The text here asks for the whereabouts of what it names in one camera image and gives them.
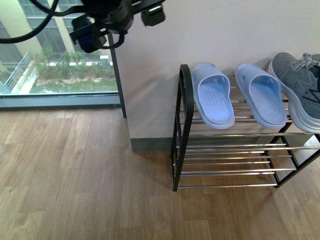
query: floor plank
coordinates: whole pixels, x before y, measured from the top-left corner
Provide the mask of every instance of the floor plank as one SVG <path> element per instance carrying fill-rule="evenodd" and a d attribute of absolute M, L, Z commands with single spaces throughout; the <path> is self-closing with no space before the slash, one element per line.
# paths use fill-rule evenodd
<path fill-rule="evenodd" d="M 279 189 L 173 192 L 169 152 L 132 152 L 121 109 L 4 111 L 0 121 L 0 240 L 320 239 L 319 159 Z"/>

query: shoe rack shelf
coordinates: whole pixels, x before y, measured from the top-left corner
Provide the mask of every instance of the shoe rack shelf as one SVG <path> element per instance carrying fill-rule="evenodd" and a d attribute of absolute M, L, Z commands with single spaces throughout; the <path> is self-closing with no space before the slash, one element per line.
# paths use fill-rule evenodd
<path fill-rule="evenodd" d="M 231 91 L 237 89 L 237 86 L 231 87 Z M 258 124 L 252 115 L 239 114 L 249 110 L 245 100 L 231 99 L 231 103 L 241 106 L 233 106 L 235 124 Z M 317 145 L 320 143 L 319 134 L 290 132 L 292 124 L 288 115 L 285 126 L 274 133 L 221 134 L 223 130 L 220 130 L 218 134 L 211 134 L 210 127 L 207 127 L 205 134 L 193 131 L 192 127 L 206 124 L 194 102 L 190 69 L 186 64 L 181 65 L 170 153 L 173 191 L 231 187 L 279 188 L 320 156 L 320 144 Z M 290 146 L 288 138 L 303 136 L 314 136 L 317 144 Z M 239 144 L 236 141 L 239 139 L 251 139 L 251 143 L 240 141 L 243 143 Z M 311 151 L 311 154 L 301 160 L 296 157 L 301 151 Z"/>

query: light blue slipper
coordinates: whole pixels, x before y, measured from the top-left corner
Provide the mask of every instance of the light blue slipper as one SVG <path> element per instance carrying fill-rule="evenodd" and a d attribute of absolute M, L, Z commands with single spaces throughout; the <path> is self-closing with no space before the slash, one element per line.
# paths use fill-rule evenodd
<path fill-rule="evenodd" d="M 286 124 L 287 115 L 279 81 L 257 65 L 243 63 L 235 70 L 237 85 L 256 121 L 271 129 Z"/>
<path fill-rule="evenodd" d="M 191 73 L 195 104 L 203 121 L 215 129 L 227 129 L 235 123 L 230 101 L 230 81 L 211 63 L 197 65 Z"/>

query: gray sneaker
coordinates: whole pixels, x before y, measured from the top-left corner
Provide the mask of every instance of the gray sneaker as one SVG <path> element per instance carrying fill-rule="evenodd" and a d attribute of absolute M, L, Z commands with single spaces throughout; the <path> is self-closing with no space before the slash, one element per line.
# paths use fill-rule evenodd
<path fill-rule="evenodd" d="M 318 79 L 309 71 L 319 62 L 308 53 L 302 60 L 286 52 L 277 54 L 269 65 L 269 73 L 277 77 L 281 91 L 288 98 L 293 123 L 309 133 L 320 133 L 320 93 Z"/>
<path fill-rule="evenodd" d="M 316 62 L 320 62 L 320 54 L 312 55 L 312 60 Z"/>

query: black cable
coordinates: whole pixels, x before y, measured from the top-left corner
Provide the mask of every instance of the black cable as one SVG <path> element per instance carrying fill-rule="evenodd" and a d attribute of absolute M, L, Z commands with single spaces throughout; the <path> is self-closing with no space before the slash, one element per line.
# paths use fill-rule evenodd
<path fill-rule="evenodd" d="M 43 11 L 47 14 L 50 12 L 50 9 L 43 6 L 37 0 L 29 0 L 29 1 L 32 2 L 41 11 Z M 84 6 L 82 5 L 82 6 L 72 6 L 66 11 L 61 11 L 61 12 L 55 11 L 52 13 L 52 15 L 57 16 L 57 17 L 63 17 L 63 16 L 70 15 L 70 14 L 78 14 L 78 13 L 85 13 L 85 12 L 86 12 L 86 10 L 85 10 Z"/>
<path fill-rule="evenodd" d="M 113 44 L 111 46 L 102 46 L 100 49 L 116 49 L 116 48 L 120 47 L 124 42 L 125 42 L 125 35 L 120 34 L 118 42 L 116 42 L 115 44 Z"/>
<path fill-rule="evenodd" d="M 59 0 L 53 0 L 52 6 L 50 8 L 50 11 L 48 15 L 45 17 L 45 19 L 42 21 L 42 23 L 37 26 L 35 29 L 33 29 L 31 32 L 17 37 L 12 38 L 0 38 L 0 44 L 16 44 L 20 43 L 26 40 L 29 40 L 36 36 L 38 33 L 40 33 L 50 22 L 51 18 L 53 17 L 53 12 L 56 10 Z"/>

